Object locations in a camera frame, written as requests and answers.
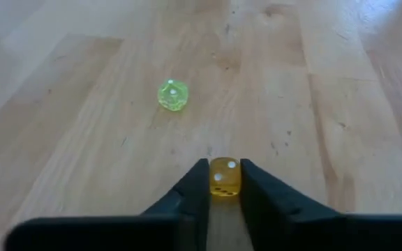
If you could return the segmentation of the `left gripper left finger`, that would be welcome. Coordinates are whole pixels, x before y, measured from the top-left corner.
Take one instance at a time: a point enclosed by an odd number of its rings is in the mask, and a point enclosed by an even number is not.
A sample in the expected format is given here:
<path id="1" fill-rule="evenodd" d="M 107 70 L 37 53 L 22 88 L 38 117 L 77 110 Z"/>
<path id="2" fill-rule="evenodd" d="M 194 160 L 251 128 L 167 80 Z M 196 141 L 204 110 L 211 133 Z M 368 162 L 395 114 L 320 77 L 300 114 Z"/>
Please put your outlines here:
<path id="1" fill-rule="evenodd" d="M 139 215 L 26 220 L 8 232 L 3 251 L 206 251 L 209 207 L 202 158 Z"/>

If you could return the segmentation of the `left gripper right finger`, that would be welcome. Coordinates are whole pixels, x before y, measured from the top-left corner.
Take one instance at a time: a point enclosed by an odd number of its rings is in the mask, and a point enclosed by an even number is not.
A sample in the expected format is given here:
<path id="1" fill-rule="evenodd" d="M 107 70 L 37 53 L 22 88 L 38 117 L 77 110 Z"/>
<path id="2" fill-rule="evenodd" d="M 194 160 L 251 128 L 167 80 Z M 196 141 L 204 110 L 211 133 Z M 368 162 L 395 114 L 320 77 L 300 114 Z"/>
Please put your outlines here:
<path id="1" fill-rule="evenodd" d="M 241 211 L 255 251 L 402 250 L 402 215 L 339 213 L 242 159 Z"/>

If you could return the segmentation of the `small clear yellow die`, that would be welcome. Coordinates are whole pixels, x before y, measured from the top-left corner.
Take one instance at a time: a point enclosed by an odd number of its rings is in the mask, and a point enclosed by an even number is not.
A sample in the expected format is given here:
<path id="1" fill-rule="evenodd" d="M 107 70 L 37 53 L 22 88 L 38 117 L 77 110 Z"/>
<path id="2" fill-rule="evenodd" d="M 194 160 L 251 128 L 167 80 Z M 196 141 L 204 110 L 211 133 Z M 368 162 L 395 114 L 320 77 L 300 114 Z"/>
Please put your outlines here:
<path id="1" fill-rule="evenodd" d="M 229 157 L 214 158 L 209 163 L 210 193 L 219 197 L 231 197 L 241 191 L 241 165 Z"/>

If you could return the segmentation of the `small clear green die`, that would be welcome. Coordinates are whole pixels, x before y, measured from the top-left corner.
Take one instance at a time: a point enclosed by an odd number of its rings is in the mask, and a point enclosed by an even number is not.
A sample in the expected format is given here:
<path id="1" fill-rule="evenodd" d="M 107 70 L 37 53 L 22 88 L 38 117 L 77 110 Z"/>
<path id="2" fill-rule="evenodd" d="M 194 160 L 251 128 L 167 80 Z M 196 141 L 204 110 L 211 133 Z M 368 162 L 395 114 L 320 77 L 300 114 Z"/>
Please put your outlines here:
<path id="1" fill-rule="evenodd" d="M 162 107 L 178 112 L 188 102 L 188 87 L 179 80 L 168 79 L 159 87 L 157 98 Z"/>

